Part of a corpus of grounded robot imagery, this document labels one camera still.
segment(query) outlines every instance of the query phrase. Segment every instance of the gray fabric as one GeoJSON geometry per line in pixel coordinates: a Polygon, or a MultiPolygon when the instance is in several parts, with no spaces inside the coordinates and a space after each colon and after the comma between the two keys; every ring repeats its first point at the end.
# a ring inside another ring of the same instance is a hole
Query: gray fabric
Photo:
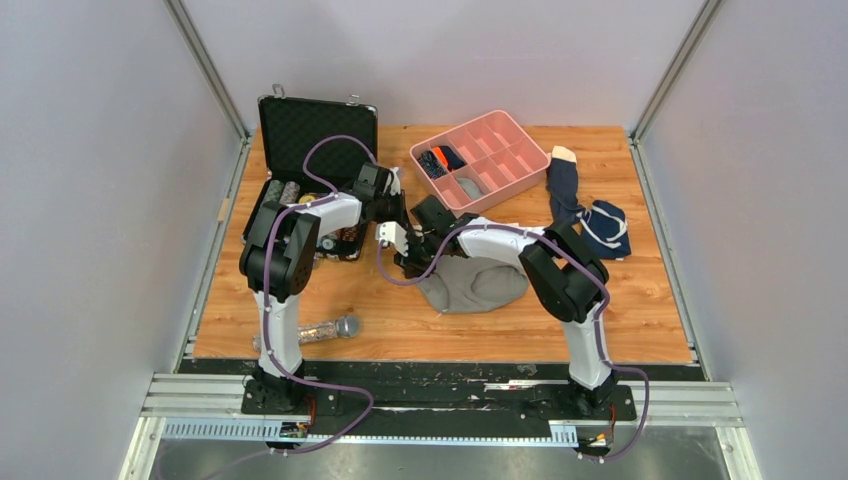
{"type": "Polygon", "coordinates": [[[474,180],[465,177],[456,177],[456,183],[465,190],[465,194],[468,195],[468,198],[473,202],[478,198],[483,196],[483,192],[480,190],[480,187],[474,183],[474,180]]]}
{"type": "Polygon", "coordinates": [[[518,268],[498,260],[444,256],[417,285],[436,311],[480,313],[521,298],[529,282],[518,268]]]}

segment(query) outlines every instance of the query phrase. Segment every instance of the gray wall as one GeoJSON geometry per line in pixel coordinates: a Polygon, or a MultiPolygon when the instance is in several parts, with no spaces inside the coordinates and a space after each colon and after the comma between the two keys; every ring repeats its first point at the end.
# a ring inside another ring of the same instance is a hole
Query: gray wall
{"type": "Polygon", "coordinates": [[[292,96],[376,105],[382,124],[496,108],[534,125],[633,125],[701,0],[186,0],[241,116],[292,96]]]}
{"type": "Polygon", "coordinates": [[[731,0],[647,161],[719,380],[767,479],[845,478],[848,3],[731,0]]]}
{"type": "Polygon", "coordinates": [[[0,5],[0,478],[115,478],[236,138],[161,1],[0,5]]]}

